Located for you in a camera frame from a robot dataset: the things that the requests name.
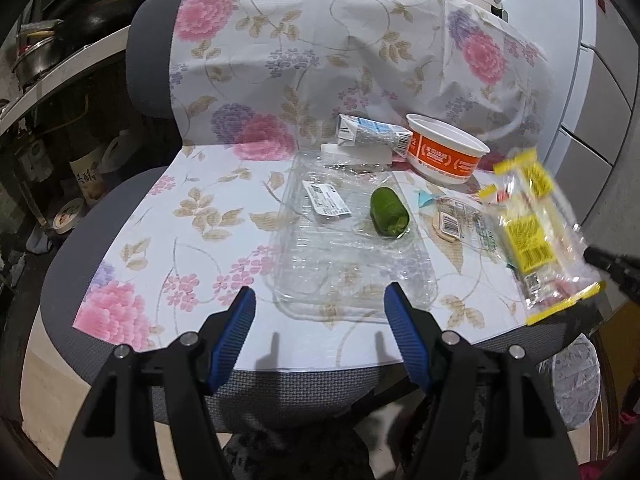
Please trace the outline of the yellow labelled plastic food bag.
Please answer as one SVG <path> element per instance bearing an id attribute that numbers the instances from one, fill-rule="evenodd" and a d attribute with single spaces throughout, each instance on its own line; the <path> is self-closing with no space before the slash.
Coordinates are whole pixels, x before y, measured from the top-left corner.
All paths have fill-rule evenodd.
<path id="1" fill-rule="evenodd" d="M 604 281 L 585 262 L 576 214 L 537 151 L 522 151 L 494 166 L 496 182 L 478 192 L 521 285 L 526 323 L 600 294 Z"/>

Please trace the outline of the small blue paper scrap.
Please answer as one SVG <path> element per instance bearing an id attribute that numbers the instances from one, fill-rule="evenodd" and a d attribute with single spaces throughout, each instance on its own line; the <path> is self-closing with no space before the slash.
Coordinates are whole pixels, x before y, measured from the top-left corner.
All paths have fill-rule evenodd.
<path id="1" fill-rule="evenodd" d="M 423 208 L 433 203 L 436 200 L 436 196 L 430 192 L 420 190 L 418 192 L 418 207 Z"/>

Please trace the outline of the orange white instant noodle cup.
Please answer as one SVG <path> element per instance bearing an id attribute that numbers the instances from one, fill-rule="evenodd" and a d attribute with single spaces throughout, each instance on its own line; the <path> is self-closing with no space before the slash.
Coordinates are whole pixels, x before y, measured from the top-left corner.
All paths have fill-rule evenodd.
<path id="1" fill-rule="evenodd" d="M 458 185 L 472 177 L 490 148 L 458 127 L 419 114 L 407 114 L 412 133 L 407 160 L 422 177 Z"/>

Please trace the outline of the clear plastic food tray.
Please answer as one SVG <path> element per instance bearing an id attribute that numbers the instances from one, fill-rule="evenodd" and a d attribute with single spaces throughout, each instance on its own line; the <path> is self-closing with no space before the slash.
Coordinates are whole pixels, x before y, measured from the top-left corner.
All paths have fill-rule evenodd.
<path id="1" fill-rule="evenodd" d="M 381 235 L 370 197 L 391 188 L 409 211 L 406 232 Z M 390 168 L 346 156 L 295 156 L 272 233 L 269 286 L 276 306 L 299 320 L 384 322 L 383 296 L 400 285 L 413 307 L 436 297 L 435 273 L 409 204 Z"/>

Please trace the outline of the green cucumber piece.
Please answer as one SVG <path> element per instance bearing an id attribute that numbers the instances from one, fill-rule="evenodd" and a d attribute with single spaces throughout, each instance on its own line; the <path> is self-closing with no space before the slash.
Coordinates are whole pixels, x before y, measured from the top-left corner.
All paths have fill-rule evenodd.
<path id="1" fill-rule="evenodd" d="M 410 221 L 409 211 L 391 188 L 377 188 L 371 194 L 370 216 L 375 229 L 387 237 L 404 234 Z"/>

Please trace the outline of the grey refrigerator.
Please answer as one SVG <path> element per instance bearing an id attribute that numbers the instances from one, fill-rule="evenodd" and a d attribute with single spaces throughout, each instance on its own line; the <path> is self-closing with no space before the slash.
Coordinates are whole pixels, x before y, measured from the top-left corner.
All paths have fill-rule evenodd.
<path id="1" fill-rule="evenodd" d="M 639 46 L 612 0 L 504 0 L 546 56 L 553 92 L 537 148 L 579 222 L 593 212 L 629 130 Z"/>

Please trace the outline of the small blue white milk carton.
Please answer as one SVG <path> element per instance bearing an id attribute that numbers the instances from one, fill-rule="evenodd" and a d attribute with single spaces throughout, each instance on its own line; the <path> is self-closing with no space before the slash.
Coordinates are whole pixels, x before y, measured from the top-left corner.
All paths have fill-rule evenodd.
<path id="1" fill-rule="evenodd" d="M 406 158 L 412 132 L 387 122 L 341 114 L 337 119 L 336 138 L 338 144 L 351 148 L 373 144 L 385 145 L 396 155 Z"/>

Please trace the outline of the metal pot on shelf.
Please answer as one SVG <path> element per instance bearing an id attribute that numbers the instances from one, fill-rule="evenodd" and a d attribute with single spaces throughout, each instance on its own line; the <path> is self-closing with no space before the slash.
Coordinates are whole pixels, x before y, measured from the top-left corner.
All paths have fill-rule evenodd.
<path id="1" fill-rule="evenodd" d="M 16 36 L 17 54 L 12 73 L 22 89 L 65 58 L 64 21 L 47 20 L 21 24 Z"/>

